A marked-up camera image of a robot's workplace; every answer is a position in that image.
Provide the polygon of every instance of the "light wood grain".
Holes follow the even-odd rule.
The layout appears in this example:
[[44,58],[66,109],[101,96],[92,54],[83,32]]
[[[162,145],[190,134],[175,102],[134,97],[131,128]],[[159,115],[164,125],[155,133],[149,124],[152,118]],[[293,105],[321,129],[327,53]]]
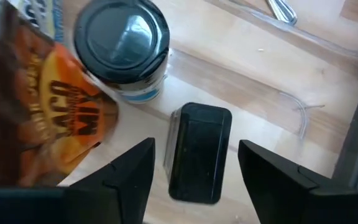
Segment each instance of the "light wood grain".
[[[64,1],[67,36],[88,0]],[[297,26],[350,49],[358,49],[358,22],[341,15],[345,0],[288,2]],[[156,163],[145,221],[159,223],[258,223],[237,161],[240,139],[249,139],[330,177],[358,102],[358,59],[338,55],[218,0],[154,0],[171,30],[165,88],[145,105],[116,95],[116,131],[91,151],[62,185],[94,172],[147,137],[156,138]],[[263,0],[246,4],[265,11]],[[301,145],[300,113],[280,94],[308,106],[310,125]],[[214,206],[176,202],[168,196],[162,167],[169,116],[193,101],[222,106],[233,115],[221,201]]]

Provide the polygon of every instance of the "jar lid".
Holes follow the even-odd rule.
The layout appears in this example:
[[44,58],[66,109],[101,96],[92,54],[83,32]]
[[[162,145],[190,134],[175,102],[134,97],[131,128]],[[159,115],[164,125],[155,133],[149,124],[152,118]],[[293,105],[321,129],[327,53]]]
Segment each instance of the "jar lid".
[[169,28],[148,0],[97,0],[81,11],[74,45],[84,66],[102,80],[146,79],[168,54]]

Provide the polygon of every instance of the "wooden table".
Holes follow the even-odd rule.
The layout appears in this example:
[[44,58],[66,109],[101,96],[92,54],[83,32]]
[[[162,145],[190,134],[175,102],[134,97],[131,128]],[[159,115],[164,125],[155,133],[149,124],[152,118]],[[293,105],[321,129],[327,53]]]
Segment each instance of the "wooden table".
[[[89,0],[64,1],[68,34]],[[269,13],[264,0],[239,0]],[[297,26],[358,49],[358,0],[292,0]],[[156,139],[154,181],[145,221],[158,223],[258,223],[237,161],[249,139],[330,177],[358,102],[358,59],[330,52],[279,32],[219,0],[154,0],[171,30],[163,93],[145,105],[120,106],[118,126],[63,181],[70,184],[147,137]],[[281,92],[310,108],[305,141],[300,112]],[[162,167],[170,113],[194,101],[229,109],[233,116],[222,198],[214,206],[173,201]]]

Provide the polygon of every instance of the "wooden surface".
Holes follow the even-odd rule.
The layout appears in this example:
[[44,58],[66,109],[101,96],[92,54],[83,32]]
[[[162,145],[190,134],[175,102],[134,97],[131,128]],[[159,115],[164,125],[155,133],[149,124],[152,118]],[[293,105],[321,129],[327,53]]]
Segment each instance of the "wooden surface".
[[[269,13],[263,0],[239,1]],[[64,2],[69,34],[88,0]],[[358,0],[288,2],[298,13],[299,28],[358,49]],[[154,3],[167,18],[172,37],[164,91],[145,105],[117,99],[116,131],[62,185],[94,172],[139,141],[155,137],[155,173],[145,221],[253,224],[259,221],[237,161],[240,139],[332,175],[358,102],[357,59],[276,30],[219,0]],[[311,107],[303,145],[298,139],[300,112],[281,92]],[[233,115],[222,198],[214,206],[176,202],[168,195],[162,163],[169,116],[189,101],[222,106]]]

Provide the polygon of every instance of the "orange snack bag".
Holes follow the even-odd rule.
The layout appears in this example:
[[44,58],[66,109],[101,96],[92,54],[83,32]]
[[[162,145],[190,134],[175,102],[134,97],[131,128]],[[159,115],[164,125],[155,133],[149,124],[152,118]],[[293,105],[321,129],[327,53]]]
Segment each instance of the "orange snack bag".
[[115,127],[116,102],[84,75],[63,45],[2,5],[0,186],[58,184]]

